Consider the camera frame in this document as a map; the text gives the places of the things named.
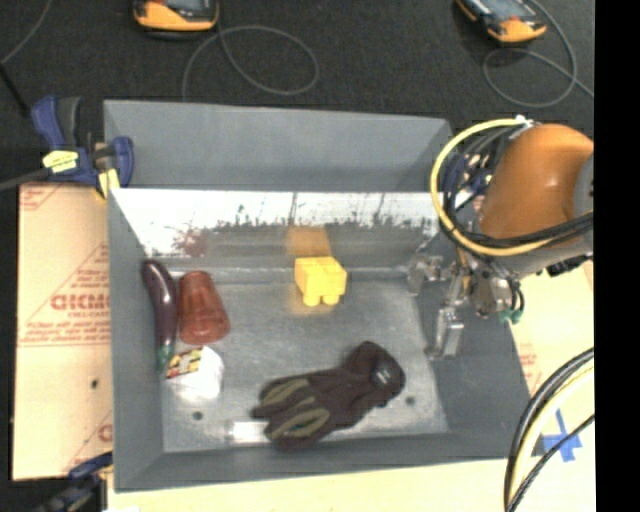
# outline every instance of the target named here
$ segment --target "black glove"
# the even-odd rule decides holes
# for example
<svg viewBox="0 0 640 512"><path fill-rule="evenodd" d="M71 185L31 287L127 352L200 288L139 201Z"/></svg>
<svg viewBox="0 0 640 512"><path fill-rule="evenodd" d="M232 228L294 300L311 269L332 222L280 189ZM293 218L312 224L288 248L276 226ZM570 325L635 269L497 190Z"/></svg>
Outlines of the black glove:
<svg viewBox="0 0 640 512"><path fill-rule="evenodd" d="M383 407L405 383L398 362L371 341L338 368L269 382L254 418L267 419L265 435L282 450L308 448L334 430L352 427L373 407Z"/></svg>

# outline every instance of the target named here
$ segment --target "yellow toy block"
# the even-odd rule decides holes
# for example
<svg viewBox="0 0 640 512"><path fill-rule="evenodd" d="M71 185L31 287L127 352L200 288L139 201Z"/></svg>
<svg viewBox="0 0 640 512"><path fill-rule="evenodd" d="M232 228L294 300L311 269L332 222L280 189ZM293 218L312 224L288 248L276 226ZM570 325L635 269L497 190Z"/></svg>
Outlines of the yellow toy block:
<svg viewBox="0 0 640 512"><path fill-rule="evenodd" d="M347 286L346 270L331 256L296 258L294 278L307 306L337 304Z"/></svg>

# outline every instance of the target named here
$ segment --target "black floor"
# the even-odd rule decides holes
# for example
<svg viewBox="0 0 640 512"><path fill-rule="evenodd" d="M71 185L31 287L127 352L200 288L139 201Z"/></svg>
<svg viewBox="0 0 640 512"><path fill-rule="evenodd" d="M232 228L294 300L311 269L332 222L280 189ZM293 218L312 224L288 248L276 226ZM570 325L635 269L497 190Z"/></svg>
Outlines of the black floor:
<svg viewBox="0 0 640 512"><path fill-rule="evenodd" d="M133 21L131 0L4 0L0 62L27 106L48 94L82 97L78 133L94 138L102 135L104 98L406 113L444 118L454 132L523 114L594 137L595 0L533 4L550 24L542 38L528 45L540 57L505 49L489 55L496 43L453 0L222 1L228 50L261 86L230 64L219 38L195 54L209 36L180 42L148 37ZM37 30L14 52L39 20ZM256 25L267 30L246 28ZM317 75L312 57L276 31L306 45ZM571 84L567 75L574 70L577 82L565 94ZM0 81L0 181L37 169L41 149L43 141ZM9 471L15 190L0 192L0 212L0 466ZM28 508L63 485L0 481L0 511ZM87 507L95 509L95 504Z"/></svg>

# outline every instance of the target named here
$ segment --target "cardboard sheet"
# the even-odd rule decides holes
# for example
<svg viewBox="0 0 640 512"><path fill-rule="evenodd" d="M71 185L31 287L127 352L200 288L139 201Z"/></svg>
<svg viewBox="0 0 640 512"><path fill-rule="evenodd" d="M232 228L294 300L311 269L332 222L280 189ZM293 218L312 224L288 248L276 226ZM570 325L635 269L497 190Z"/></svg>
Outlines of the cardboard sheet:
<svg viewBox="0 0 640 512"><path fill-rule="evenodd" d="M63 476L112 446L106 202L24 185L18 243L13 478Z"/></svg>

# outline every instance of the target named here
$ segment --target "orange cup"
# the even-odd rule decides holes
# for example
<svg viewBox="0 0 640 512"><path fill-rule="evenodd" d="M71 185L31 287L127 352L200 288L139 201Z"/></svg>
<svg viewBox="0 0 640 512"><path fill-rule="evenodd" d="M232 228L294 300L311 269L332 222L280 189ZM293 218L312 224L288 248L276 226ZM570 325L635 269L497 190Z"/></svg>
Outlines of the orange cup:
<svg viewBox="0 0 640 512"><path fill-rule="evenodd" d="M191 345L206 345L224 338L231 324L222 300L207 272L194 270L179 282L179 334Z"/></svg>

